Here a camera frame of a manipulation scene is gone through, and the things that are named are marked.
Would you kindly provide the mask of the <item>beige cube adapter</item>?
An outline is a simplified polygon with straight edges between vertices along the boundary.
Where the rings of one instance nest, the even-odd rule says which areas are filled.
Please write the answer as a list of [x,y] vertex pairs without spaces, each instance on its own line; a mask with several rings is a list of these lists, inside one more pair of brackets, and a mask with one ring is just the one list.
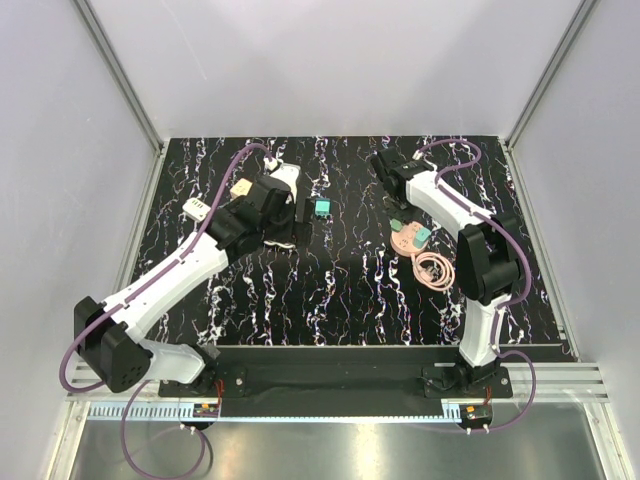
[[253,183],[245,178],[239,179],[230,189],[231,199],[247,196],[253,186]]

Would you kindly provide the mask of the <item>teal plug adapter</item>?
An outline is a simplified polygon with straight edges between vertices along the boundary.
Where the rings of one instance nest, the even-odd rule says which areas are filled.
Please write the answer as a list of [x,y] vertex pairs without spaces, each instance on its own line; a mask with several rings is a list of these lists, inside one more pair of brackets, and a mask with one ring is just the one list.
[[431,231],[426,228],[426,227],[420,227],[415,231],[415,234],[413,236],[413,240],[412,240],[412,245],[414,248],[418,249],[418,250],[422,250],[429,237],[431,236]]

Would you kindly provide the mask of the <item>pink round power socket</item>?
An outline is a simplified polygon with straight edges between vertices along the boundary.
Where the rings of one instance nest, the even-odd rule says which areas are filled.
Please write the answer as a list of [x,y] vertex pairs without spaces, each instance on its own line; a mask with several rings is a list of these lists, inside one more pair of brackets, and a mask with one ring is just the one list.
[[418,250],[413,247],[412,240],[415,234],[415,231],[424,227],[419,222],[411,222],[407,224],[400,232],[391,232],[390,242],[393,250],[402,257],[411,257],[412,255],[417,256],[425,251],[426,245],[422,250]]

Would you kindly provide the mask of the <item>green USB charger cube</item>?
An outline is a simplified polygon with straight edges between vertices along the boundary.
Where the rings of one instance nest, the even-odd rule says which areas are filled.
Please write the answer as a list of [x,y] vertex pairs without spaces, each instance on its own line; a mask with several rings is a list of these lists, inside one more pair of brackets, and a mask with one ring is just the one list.
[[390,226],[393,232],[400,232],[404,227],[407,226],[407,224],[402,220],[392,218],[390,220]]

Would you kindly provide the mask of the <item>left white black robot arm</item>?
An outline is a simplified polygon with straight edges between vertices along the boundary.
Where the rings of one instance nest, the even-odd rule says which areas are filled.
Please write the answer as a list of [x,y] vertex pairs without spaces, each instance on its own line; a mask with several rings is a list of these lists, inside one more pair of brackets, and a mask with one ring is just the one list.
[[77,353],[113,393],[140,381],[182,385],[208,394],[218,378],[213,347],[147,339],[160,317],[198,285],[264,246],[307,246],[314,206],[297,203],[300,167],[284,163],[258,177],[247,193],[208,212],[204,229],[127,288],[74,308]]

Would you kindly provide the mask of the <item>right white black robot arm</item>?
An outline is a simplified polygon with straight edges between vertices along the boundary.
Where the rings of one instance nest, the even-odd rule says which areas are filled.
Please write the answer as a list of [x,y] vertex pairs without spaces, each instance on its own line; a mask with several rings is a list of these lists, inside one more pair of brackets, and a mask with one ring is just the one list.
[[438,377],[424,377],[429,393],[485,392],[505,355],[499,335],[506,309],[524,300],[531,289],[531,268],[515,239],[517,222],[475,204],[443,179],[448,168],[432,169],[418,149],[404,160],[394,148],[373,153],[368,160],[392,205],[393,218],[407,223],[421,211],[457,240],[455,265],[442,266],[440,289],[456,282],[466,299],[462,339],[453,366]]

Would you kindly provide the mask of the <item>blue plug adapter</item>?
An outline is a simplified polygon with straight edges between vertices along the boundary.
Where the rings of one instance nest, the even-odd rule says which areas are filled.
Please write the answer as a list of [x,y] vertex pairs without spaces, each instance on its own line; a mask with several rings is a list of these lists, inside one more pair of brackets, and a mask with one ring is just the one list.
[[317,218],[328,218],[331,215],[331,201],[325,198],[317,198],[314,203],[314,215]]

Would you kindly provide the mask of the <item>white power strip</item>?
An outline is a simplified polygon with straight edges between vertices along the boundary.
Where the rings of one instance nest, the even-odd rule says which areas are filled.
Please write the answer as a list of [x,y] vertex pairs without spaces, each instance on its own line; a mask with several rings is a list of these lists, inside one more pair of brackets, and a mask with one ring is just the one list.
[[189,198],[182,206],[183,213],[195,222],[203,222],[211,207],[198,198]]

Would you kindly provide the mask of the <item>black marbled table mat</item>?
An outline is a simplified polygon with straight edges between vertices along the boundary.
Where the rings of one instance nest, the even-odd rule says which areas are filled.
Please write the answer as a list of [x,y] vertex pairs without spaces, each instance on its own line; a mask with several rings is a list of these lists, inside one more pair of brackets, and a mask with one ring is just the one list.
[[[516,237],[532,269],[526,300],[511,307],[502,344],[566,343],[535,258],[513,175],[495,136],[466,137],[482,150],[471,169],[444,180],[494,213],[516,216]],[[197,225],[182,205],[210,204],[221,175],[242,147],[268,146],[301,166],[302,197],[328,199],[328,219],[313,222],[312,243],[284,252],[261,248],[199,285],[149,331],[150,340],[206,345],[454,345],[465,298],[416,281],[409,259],[389,243],[385,191],[368,161],[392,146],[406,159],[434,136],[172,138],[151,203],[133,279],[164,259]]]

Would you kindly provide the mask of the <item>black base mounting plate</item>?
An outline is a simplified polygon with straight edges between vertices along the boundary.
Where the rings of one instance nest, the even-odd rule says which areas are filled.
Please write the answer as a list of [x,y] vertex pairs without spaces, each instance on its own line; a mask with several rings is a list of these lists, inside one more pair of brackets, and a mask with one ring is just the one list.
[[444,400],[510,399],[506,367],[471,374],[452,346],[224,346],[200,388],[161,383],[162,397],[205,400],[221,381],[225,419],[422,419]]

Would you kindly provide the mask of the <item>left aluminium frame post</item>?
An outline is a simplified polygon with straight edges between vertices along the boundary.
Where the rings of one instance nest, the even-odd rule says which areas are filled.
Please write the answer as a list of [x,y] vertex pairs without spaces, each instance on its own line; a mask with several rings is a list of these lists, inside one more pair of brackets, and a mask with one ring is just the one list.
[[71,0],[71,4],[75,8],[82,24],[89,33],[89,36],[91,37],[91,40],[105,67],[114,80],[116,87],[127,104],[147,143],[150,145],[154,153],[158,154],[162,150],[164,140],[154,127],[137,92],[134,89],[133,84],[126,74],[116,50],[92,5],[92,2],[87,0]]

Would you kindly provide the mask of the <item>aluminium frame post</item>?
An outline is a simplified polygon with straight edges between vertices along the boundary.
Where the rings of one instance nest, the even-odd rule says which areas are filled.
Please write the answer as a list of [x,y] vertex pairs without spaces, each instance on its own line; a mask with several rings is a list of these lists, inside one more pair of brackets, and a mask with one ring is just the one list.
[[513,150],[524,134],[545,94],[552,85],[564,62],[568,58],[573,46],[578,41],[581,32],[586,27],[591,15],[599,5],[598,0],[581,0],[565,28],[558,44],[549,58],[533,91],[510,133],[505,137],[504,144],[508,150]]
[[133,84],[126,74],[116,50],[92,5],[92,2],[87,0],[71,0],[71,4],[75,8],[82,24],[89,33],[89,36],[91,37],[91,40],[105,67],[114,80],[116,87],[127,104],[147,143],[150,145],[154,153],[158,154],[162,150],[164,140],[154,127],[137,92],[134,89]]

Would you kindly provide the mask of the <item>right aluminium frame post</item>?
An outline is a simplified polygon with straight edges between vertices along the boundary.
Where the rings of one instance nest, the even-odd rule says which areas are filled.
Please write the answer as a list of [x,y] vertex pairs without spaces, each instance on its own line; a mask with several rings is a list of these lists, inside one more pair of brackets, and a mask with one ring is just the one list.
[[581,32],[586,27],[591,15],[599,5],[598,0],[581,0],[565,28],[558,44],[549,58],[533,91],[510,133],[505,137],[504,144],[508,150],[513,150],[524,134],[545,94],[552,85],[564,62],[568,58],[573,46],[578,41]]

